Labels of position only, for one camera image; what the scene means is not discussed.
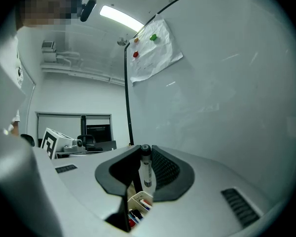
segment black grille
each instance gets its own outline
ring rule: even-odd
[[[156,175],[156,190],[172,183],[179,175],[180,168],[156,150],[152,150],[152,169]]]
[[[63,172],[69,171],[69,170],[73,170],[75,168],[77,168],[75,165],[67,165],[67,166],[56,168],[56,171],[59,174],[59,173],[63,173]]]
[[[221,193],[244,228],[259,219],[256,212],[236,189],[227,189]]]

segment vent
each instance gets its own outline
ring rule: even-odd
[[[156,191],[177,179],[180,168],[173,161],[152,149],[152,169],[156,176]]]
[[[43,52],[54,52],[56,50],[56,44],[54,41],[43,41],[41,49]]]
[[[250,207],[248,202],[238,193],[236,189],[221,191],[233,213],[236,215],[240,224],[245,228],[259,219],[256,212]]]
[[[63,173],[63,172],[67,172],[69,170],[73,170],[76,169],[77,167],[75,165],[67,165],[67,166],[63,166],[63,167],[58,167],[56,168],[57,173]]]

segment white surface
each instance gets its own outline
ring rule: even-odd
[[[111,129],[117,148],[129,144],[125,88],[91,79],[46,75],[38,112],[111,114]]]
[[[157,35],[152,41],[150,36]],[[164,19],[157,14],[137,35],[139,39],[129,41],[130,53],[138,52],[137,57],[130,56],[129,74],[132,82],[146,80],[180,60],[183,55]]]
[[[42,139],[46,128],[61,132],[73,139],[81,135],[81,116],[46,115],[38,117],[38,138]]]
[[[94,215],[105,220],[118,211],[121,197],[107,194],[95,179],[97,166],[131,147],[85,157],[62,158],[53,160],[55,167],[73,164],[77,169],[59,174],[59,177],[72,195]]]
[[[48,155],[44,153],[44,150],[40,148],[33,148],[33,150],[37,160],[39,174],[42,178],[45,191],[59,219],[63,236],[129,236],[129,234],[124,231],[104,222],[103,219],[94,214],[92,210],[85,207],[84,204],[81,204],[79,199],[68,190],[66,183],[62,182],[62,174],[57,174],[55,167],[48,158]],[[110,197],[106,199],[116,201],[115,197],[111,198],[111,200]]]
[[[31,104],[31,98],[34,91],[34,83],[30,79],[28,73],[25,71],[24,66],[22,66],[23,71],[23,83],[21,90],[25,94],[26,98],[19,108],[20,122],[19,122],[19,134],[27,134],[27,123],[29,115],[29,107]]]
[[[20,65],[17,58],[17,46],[15,9],[12,9],[0,27],[0,67],[20,87],[16,74],[16,68]]]
[[[18,31],[18,50],[22,64],[35,82],[36,86],[30,102],[27,121],[27,134],[31,135],[38,146],[37,140],[37,116],[35,111],[40,103],[40,89],[44,74],[39,65],[43,61],[41,44],[44,40],[43,31],[35,28],[23,27]]]
[[[8,129],[25,95],[0,64],[0,132]]]
[[[77,166],[77,169],[61,173],[59,177],[85,208],[105,219],[118,210],[120,199],[106,194],[95,179],[95,169],[100,163],[129,148],[86,157],[56,159],[52,163],[55,167],[68,164]],[[178,200],[153,203],[145,220],[131,235],[180,237],[199,236],[202,233],[205,237],[222,237],[236,233],[242,227],[221,195],[222,190],[232,187],[244,196],[259,216],[271,209],[270,201],[259,190],[223,164],[177,150],[161,149],[188,162],[194,170],[195,181]]]
[[[273,0],[179,0],[161,15],[184,57],[134,87],[128,78],[134,143],[217,160],[275,204],[296,179],[291,23]]]

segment green magnet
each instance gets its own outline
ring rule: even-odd
[[[157,34],[153,34],[150,36],[150,40],[155,41],[157,38]]]

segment person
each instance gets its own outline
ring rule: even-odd
[[[10,12],[0,29],[0,67],[21,88],[23,72],[17,50],[17,31],[22,27],[61,24],[72,18],[82,0],[22,0]],[[19,111],[5,133],[19,135]]]

